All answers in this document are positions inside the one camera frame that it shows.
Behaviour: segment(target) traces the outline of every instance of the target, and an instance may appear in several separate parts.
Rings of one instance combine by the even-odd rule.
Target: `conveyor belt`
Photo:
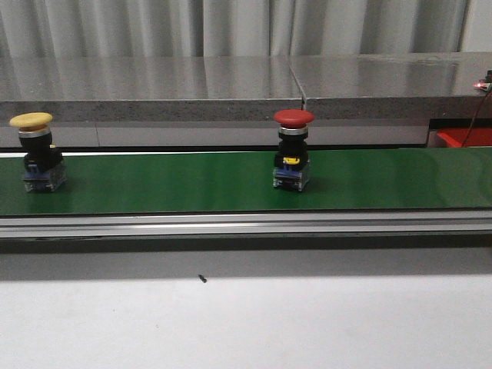
[[[69,156],[53,194],[0,159],[0,238],[492,230],[492,148],[312,151],[304,193],[274,153]]]

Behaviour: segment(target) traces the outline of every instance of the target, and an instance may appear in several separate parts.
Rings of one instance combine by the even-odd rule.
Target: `red button cap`
[[[304,128],[307,123],[314,120],[313,113],[301,109],[285,109],[277,111],[274,120],[284,128]]]

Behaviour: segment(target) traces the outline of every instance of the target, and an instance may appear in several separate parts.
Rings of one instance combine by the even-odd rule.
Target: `granite countertop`
[[[267,121],[303,103],[319,119],[469,118],[487,69],[492,53],[0,58],[0,119]]]

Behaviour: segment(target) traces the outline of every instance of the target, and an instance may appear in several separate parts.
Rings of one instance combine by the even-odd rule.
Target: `aluminum rail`
[[[199,238],[319,234],[353,237],[456,233],[492,234],[492,211],[292,211],[0,218],[0,241],[135,236]]]

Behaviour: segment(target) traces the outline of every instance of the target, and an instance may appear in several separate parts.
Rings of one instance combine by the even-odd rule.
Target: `white curtain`
[[[455,52],[466,5],[467,0],[0,0],[0,56]]]

